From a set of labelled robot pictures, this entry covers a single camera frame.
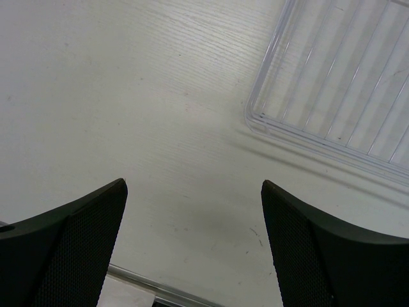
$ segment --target dark mark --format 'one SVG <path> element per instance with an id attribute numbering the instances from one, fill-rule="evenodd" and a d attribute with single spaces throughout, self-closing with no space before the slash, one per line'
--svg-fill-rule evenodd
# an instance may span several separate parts
<path id="1" fill-rule="evenodd" d="M 249 228 L 252 232 L 254 232 L 255 234 L 256 234 L 256 236 L 258 236 L 259 237 L 259 235 L 258 235 L 258 233 L 253 229 L 253 228 Z"/>

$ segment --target clear plastic tray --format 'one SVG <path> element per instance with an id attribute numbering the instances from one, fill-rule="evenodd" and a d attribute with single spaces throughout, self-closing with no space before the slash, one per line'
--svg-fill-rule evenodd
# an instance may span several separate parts
<path id="1" fill-rule="evenodd" d="M 286 0 L 249 127 L 409 186 L 409 1 Z"/>

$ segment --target white wood grain tabletop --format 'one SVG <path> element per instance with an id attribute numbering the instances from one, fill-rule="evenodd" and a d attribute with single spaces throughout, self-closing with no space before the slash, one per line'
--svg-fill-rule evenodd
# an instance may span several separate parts
<path id="1" fill-rule="evenodd" d="M 1 2 L 1 219 L 125 177 L 112 263 L 235 307 L 281 305 L 259 195 L 266 178 L 347 221 L 409 237 L 408 189 L 246 127 L 282 4 Z"/>

